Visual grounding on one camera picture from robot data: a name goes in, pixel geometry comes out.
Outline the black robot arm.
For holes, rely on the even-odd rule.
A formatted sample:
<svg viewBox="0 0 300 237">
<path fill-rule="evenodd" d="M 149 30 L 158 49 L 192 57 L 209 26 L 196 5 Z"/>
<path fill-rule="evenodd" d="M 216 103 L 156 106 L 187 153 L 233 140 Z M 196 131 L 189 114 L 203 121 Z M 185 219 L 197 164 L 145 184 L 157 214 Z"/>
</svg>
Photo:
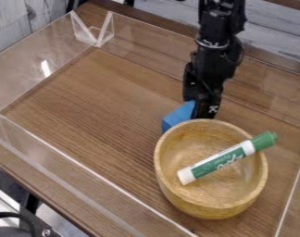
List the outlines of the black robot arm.
<svg viewBox="0 0 300 237">
<path fill-rule="evenodd" d="M 244 31 L 245 0 L 199 0 L 197 49 L 184 73 L 183 96 L 193 101 L 192 119 L 213 119 L 221 107 L 225 81 L 244 57 L 237 35 Z"/>
</svg>

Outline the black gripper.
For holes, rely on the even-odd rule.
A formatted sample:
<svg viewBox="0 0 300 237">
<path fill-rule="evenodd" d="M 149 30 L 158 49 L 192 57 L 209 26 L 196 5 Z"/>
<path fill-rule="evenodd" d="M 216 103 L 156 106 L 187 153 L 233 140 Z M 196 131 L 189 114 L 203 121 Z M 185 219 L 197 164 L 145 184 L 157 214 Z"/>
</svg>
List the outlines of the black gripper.
<svg viewBox="0 0 300 237">
<path fill-rule="evenodd" d="M 195 99 L 193 119 L 213 119 L 221 107 L 224 84 L 232 79 L 241 64 L 244 49 L 241 40 L 232 38 L 224 48 L 208 48 L 197 44 L 192 61 L 185 67 L 183 97 Z"/>
</svg>

